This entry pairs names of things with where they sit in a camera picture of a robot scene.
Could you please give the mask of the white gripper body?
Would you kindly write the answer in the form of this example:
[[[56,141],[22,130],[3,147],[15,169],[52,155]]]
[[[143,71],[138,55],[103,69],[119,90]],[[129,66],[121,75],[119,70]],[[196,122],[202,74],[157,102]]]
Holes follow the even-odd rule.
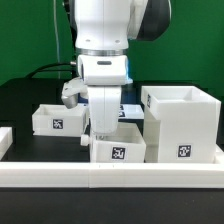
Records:
[[[108,136],[118,126],[120,86],[88,86],[91,128],[95,135]]]

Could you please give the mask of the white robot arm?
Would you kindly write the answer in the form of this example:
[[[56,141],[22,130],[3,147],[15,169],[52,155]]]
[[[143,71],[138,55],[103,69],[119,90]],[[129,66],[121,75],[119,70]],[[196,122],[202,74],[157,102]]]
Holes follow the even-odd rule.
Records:
[[[129,40],[154,41],[171,21],[170,0],[70,0],[77,69],[87,86],[91,128],[106,136],[118,126]]]

